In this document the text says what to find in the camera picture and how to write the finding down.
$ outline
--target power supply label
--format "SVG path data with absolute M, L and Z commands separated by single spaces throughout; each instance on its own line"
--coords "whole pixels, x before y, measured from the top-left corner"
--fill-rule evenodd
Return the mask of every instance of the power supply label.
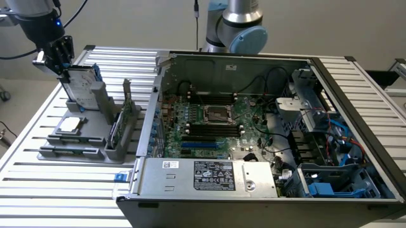
M 234 191 L 232 162 L 194 161 L 193 188 L 209 191 Z

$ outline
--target blue pcie slot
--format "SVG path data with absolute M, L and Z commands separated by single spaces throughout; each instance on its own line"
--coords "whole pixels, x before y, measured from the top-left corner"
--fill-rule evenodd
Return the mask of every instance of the blue pcie slot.
M 190 142 L 182 142 L 180 147 L 186 147 L 186 148 L 212 148 L 217 149 L 218 144 L 216 143 L 190 143 Z

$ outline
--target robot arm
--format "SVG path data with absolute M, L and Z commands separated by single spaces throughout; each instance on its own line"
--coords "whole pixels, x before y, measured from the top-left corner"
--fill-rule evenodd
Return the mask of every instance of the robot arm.
M 261 18 L 257 0 L 210 0 L 201 51 L 257 54 L 266 43 Z
M 73 58 L 71 37 L 63 35 L 63 26 L 54 7 L 58 0 L 6 0 L 11 11 L 9 21 L 19 24 L 26 38 L 34 43 L 38 52 L 33 64 L 57 78 L 67 78 L 66 66 Z

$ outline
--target white wall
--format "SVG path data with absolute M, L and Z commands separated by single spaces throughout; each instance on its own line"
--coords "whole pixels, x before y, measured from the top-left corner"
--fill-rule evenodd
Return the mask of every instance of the white wall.
M 200 0 L 200 46 L 208 0 Z M 62 21 L 81 0 L 61 0 Z M 66 28 L 75 54 L 86 44 L 141 48 L 194 47 L 193 0 L 89 0 Z M 367 69 L 406 57 L 404 0 L 260 0 L 268 42 L 262 52 L 351 55 Z M 19 27 L 0 28 L 0 55 L 33 49 Z M 0 77 L 51 80 L 31 57 L 0 60 Z

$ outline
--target aluminum extrusion table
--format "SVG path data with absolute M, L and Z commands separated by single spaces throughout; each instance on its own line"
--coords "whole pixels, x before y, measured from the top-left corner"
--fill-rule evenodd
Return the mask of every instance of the aluminum extrusion table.
M 116 102 L 124 100 L 122 79 L 130 79 L 132 99 L 144 111 L 156 76 L 154 55 L 156 50 L 94 47 L 82 51 L 75 64 L 97 63 L 108 95 Z M 356 62 L 343 57 L 319 58 L 406 173 L 404 113 Z M 129 150 L 122 164 L 37 160 L 37 149 L 66 111 L 65 101 L 65 92 L 57 85 L 0 159 L 0 227 L 128 228 L 130 225 L 112 200 L 112 189 L 114 173 L 132 168 L 134 149 Z M 141 120 L 130 148 L 137 145 Z M 118 189 L 126 188 L 126 183 L 118 184 Z M 387 224 L 381 222 L 388 221 L 380 220 L 364 227 L 404 227 L 406 217 Z

